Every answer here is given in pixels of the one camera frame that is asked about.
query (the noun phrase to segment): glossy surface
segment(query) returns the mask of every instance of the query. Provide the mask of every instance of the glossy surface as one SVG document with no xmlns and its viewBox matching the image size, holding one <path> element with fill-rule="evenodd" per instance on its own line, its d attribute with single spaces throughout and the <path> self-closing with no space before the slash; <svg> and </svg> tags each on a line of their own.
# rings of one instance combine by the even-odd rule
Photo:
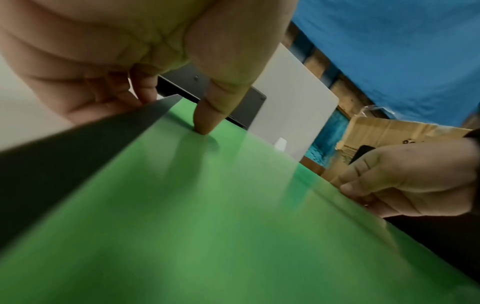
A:
<svg viewBox="0 0 480 304">
<path fill-rule="evenodd" d="M 0 262 L 0 303 L 478 303 L 478 286 L 184 100 Z"/>
</svg>

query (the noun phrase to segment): fingernail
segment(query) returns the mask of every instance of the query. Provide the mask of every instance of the fingernail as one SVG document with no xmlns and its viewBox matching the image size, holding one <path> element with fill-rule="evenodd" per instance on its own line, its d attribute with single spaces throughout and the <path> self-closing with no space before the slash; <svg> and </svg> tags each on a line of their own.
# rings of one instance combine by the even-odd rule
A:
<svg viewBox="0 0 480 304">
<path fill-rule="evenodd" d="M 193 125 L 195 131 L 206 135 L 225 118 L 225 114 L 214 109 L 206 100 L 200 100 L 193 115 Z"/>
<path fill-rule="evenodd" d="M 354 188 L 350 184 L 340 186 L 340 192 L 345 196 L 354 196 Z"/>
</svg>

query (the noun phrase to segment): hand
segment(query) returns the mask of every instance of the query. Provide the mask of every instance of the hand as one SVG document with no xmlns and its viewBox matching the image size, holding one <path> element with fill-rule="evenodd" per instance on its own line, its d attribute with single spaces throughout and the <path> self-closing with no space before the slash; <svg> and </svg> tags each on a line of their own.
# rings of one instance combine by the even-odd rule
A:
<svg viewBox="0 0 480 304">
<path fill-rule="evenodd" d="M 76 124 L 156 100 L 158 74 L 191 60 L 211 78 L 194 114 L 206 134 L 260 75 L 297 1 L 0 0 L 0 46 L 39 99 Z"/>
<path fill-rule="evenodd" d="M 472 139 L 386 146 L 332 184 L 380 217 L 454 216 L 472 209 L 480 149 Z"/>
</svg>

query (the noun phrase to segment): green plastic board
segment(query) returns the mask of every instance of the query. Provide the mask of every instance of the green plastic board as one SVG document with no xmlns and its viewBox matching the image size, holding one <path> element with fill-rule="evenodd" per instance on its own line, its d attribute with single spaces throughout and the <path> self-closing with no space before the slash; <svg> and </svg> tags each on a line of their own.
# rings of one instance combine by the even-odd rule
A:
<svg viewBox="0 0 480 304">
<path fill-rule="evenodd" d="M 476 283 L 182 100 L 0 260 L 0 303 L 479 303 Z"/>
</svg>

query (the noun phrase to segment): green surface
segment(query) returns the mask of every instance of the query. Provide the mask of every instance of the green surface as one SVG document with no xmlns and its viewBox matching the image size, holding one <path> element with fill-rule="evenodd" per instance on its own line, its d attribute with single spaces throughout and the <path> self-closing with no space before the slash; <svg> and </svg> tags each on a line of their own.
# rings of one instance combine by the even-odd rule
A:
<svg viewBox="0 0 480 304">
<path fill-rule="evenodd" d="M 478 286 L 244 130 L 178 103 L 20 240 L 0 303 L 479 303 Z"/>
</svg>

